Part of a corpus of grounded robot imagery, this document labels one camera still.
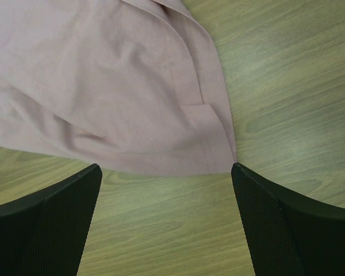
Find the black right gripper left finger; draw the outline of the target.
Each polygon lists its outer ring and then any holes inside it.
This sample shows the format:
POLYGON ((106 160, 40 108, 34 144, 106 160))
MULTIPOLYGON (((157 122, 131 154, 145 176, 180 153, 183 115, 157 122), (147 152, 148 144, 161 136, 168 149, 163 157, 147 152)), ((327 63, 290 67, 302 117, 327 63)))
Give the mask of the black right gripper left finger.
POLYGON ((0 205, 0 275, 77 275, 101 181, 92 164, 0 205))

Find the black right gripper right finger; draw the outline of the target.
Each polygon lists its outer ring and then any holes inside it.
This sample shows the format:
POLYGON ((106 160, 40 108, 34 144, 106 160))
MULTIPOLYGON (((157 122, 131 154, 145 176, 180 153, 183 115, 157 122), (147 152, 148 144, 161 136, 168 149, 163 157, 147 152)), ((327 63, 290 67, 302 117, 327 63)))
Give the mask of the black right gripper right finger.
POLYGON ((345 275, 345 208, 231 171, 255 275, 345 275))

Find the dusty pink t-shirt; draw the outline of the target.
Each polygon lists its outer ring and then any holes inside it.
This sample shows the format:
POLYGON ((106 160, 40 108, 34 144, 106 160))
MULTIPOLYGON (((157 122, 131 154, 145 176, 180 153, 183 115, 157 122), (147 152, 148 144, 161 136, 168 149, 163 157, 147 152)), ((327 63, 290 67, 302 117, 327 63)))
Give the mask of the dusty pink t-shirt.
POLYGON ((227 173, 216 47, 181 1, 0 1, 0 147, 115 171, 227 173))

